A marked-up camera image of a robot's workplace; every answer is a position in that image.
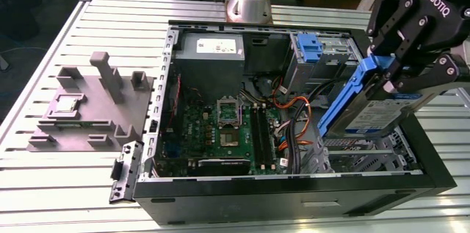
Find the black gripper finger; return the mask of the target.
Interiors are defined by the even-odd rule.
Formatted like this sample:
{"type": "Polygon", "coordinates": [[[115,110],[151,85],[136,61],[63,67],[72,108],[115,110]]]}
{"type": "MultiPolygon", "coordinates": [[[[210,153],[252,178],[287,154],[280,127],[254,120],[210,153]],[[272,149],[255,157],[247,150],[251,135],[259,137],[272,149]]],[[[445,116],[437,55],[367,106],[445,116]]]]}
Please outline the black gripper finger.
{"type": "Polygon", "coordinates": [[[416,0],[376,0],[367,28],[372,51],[396,51],[404,40],[399,29],[415,6],[416,0]]]}
{"type": "Polygon", "coordinates": [[[399,41],[389,52],[395,59],[384,72],[383,91],[431,94],[469,84],[467,20],[441,23],[435,17],[420,17],[401,24],[396,34],[399,41]]]}

